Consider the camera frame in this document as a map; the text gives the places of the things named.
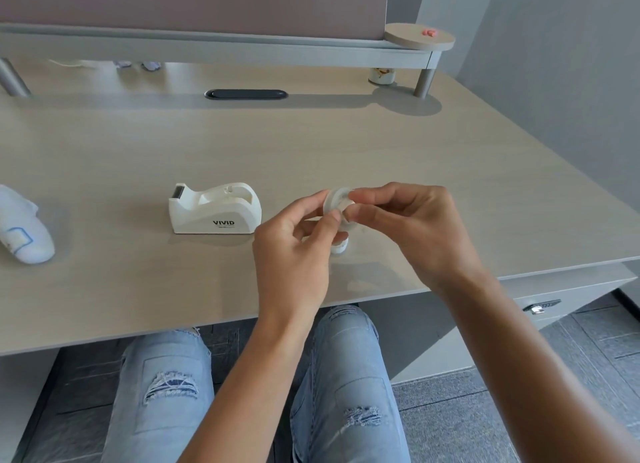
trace jeans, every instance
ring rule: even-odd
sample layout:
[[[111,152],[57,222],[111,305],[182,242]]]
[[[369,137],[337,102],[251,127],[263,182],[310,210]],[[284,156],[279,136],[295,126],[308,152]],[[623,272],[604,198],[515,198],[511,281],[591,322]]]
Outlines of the jeans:
[[[213,397],[211,354],[196,333],[135,339],[102,463],[175,463]],[[356,306],[336,307],[318,323],[290,420],[296,462],[410,461],[378,333]]]

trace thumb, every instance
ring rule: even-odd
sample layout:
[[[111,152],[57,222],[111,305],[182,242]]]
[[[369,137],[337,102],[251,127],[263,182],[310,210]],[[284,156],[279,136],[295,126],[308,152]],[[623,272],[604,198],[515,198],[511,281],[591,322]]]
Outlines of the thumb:
[[[338,233],[342,216],[338,210],[327,212],[316,224],[314,231],[309,236],[305,244],[326,247],[327,251],[331,249],[333,238]]]
[[[366,225],[382,232],[391,240],[395,240],[402,232],[401,225],[405,217],[381,209],[375,205],[353,204],[344,210],[346,219],[350,222]]]

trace person's left hand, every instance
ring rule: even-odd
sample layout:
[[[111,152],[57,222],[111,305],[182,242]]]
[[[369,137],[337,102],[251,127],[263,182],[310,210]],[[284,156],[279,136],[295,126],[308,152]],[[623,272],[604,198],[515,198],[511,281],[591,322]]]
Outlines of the person's left hand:
[[[338,232],[340,212],[323,216],[327,193],[296,200],[255,230],[259,319],[311,328],[329,286],[331,245],[347,239]],[[322,219],[308,220],[318,216]]]

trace desk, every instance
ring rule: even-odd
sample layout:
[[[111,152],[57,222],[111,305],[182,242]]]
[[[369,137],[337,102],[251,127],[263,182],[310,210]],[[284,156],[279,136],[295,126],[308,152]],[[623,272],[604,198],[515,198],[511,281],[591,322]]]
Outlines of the desk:
[[[501,279],[584,281],[587,266],[621,284],[633,276],[617,263],[640,257],[640,216],[441,73],[420,101],[419,71],[385,88],[366,69],[15,65],[35,95],[0,97],[0,181],[40,205],[57,252],[38,266],[0,252],[0,354],[256,316],[251,236],[173,234],[176,182],[248,183],[263,220],[323,188],[443,184]],[[225,87],[290,97],[203,97]],[[326,304],[424,291],[395,244],[360,226],[332,259]]]

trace hand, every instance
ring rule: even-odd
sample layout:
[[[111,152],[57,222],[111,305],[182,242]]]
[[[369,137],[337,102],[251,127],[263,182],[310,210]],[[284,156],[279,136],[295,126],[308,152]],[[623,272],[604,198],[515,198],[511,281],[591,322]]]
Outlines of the hand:
[[[331,245],[347,239],[338,232],[338,211],[323,216],[327,193],[296,200],[255,230],[259,317],[279,327],[295,323],[311,329],[329,286]],[[322,219],[308,220],[318,216]]]
[[[345,217],[395,241],[430,289],[487,274],[446,188],[388,183],[357,188],[349,198],[356,203]]]

